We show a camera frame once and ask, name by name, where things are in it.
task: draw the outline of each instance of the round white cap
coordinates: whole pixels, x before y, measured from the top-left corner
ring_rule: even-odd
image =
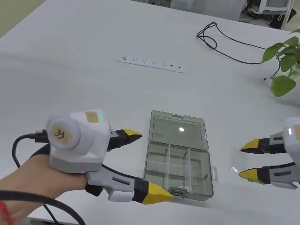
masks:
[[[68,116],[50,118],[46,130],[50,144],[59,150],[72,150],[80,141],[80,126]]]

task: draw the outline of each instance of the black cord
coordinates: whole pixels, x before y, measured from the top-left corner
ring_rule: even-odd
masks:
[[[78,222],[79,225],[85,225],[84,220],[74,209],[60,201],[46,196],[18,191],[0,191],[0,201],[8,200],[48,204],[65,211],[67,214],[72,216]]]
[[[19,168],[21,165],[19,163],[19,160],[17,159],[16,156],[16,149],[17,149],[17,145],[18,143],[26,138],[30,138],[30,139],[35,139],[36,138],[36,134],[27,134],[27,135],[22,135],[20,137],[18,137],[14,144],[13,144],[13,149],[12,149],[12,156],[13,156],[13,160],[15,162],[15,164],[17,165],[17,167]],[[48,206],[44,205],[44,208],[46,209],[46,211],[49,213],[49,215],[51,216],[52,220],[55,222],[56,225],[60,225],[59,222],[57,221],[57,219],[55,218],[55,216],[53,215],[53,213],[50,211],[50,209],[48,208]]]
[[[234,57],[232,57],[232,56],[229,56],[229,55],[227,55],[227,54],[225,54],[225,53],[220,52],[219,50],[217,50],[217,47],[218,47],[217,41],[216,41],[214,38],[205,35],[205,32],[206,32],[208,29],[212,28],[212,27],[216,27],[217,30],[218,30],[222,35],[224,35],[226,38],[228,38],[228,39],[230,39],[230,40],[232,40],[232,41],[241,43],[241,44],[243,44],[243,45],[248,45],[248,46],[251,46],[251,47],[255,47],[255,48],[259,48],[259,49],[264,49],[264,50],[266,50],[266,48],[259,47],[259,46],[256,46],[256,45],[252,45],[252,44],[248,44],[248,43],[245,43],[245,42],[242,42],[242,41],[238,41],[238,40],[236,40],[236,39],[234,39],[234,38],[232,38],[232,37],[227,36],[226,34],[224,34],[224,33],[219,29],[218,24],[217,24],[216,22],[211,22],[210,24],[206,25],[205,28],[204,28],[203,30],[201,30],[201,31],[199,31],[199,32],[197,33],[197,38],[199,38],[200,40],[202,40],[202,41],[203,41],[210,49],[212,49],[212,50],[214,50],[214,51],[220,53],[221,55],[226,56],[226,57],[228,57],[228,58],[230,58],[230,59],[232,59],[232,60],[234,60],[234,61],[236,61],[236,62],[241,62],[241,63],[248,64],[248,65],[259,65],[259,64],[262,64],[262,62],[244,62],[244,61],[241,61],[241,60],[239,60],[239,59],[236,59],[236,58],[234,58]],[[211,44],[209,44],[209,43],[207,42],[206,38],[212,40],[212,41],[214,42],[215,46],[212,46]],[[279,62],[279,68],[278,68],[278,70],[276,71],[276,73],[275,73],[273,76],[275,76],[275,75],[278,73],[278,71],[280,70],[280,61],[279,61],[279,59],[277,59],[277,60],[278,60],[278,62]]]

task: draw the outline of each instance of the red string bracelet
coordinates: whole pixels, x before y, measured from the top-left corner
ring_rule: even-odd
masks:
[[[0,201],[0,212],[2,218],[8,225],[14,225],[12,218],[10,217],[9,211],[6,207],[6,204],[3,201]]]

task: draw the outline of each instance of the power strip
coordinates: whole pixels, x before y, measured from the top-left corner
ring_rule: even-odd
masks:
[[[181,65],[174,65],[172,63],[161,62],[161,61],[157,61],[157,60],[150,60],[147,58],[139,58],[139,57],[135,57],[135,56],[123,55],[122,57],[116,59],[116,61],[117,62],[125,62],[125,63],[138,65],[138,66],[170,70],[170,71],[177,72],[177,73],[183,73],[183,74],[186,73],[184,71],[184,68]]]

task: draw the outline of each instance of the clear box lid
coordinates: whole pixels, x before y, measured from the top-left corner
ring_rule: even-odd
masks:
[[[204,120],[152,111],[149,141],[208,150]]]

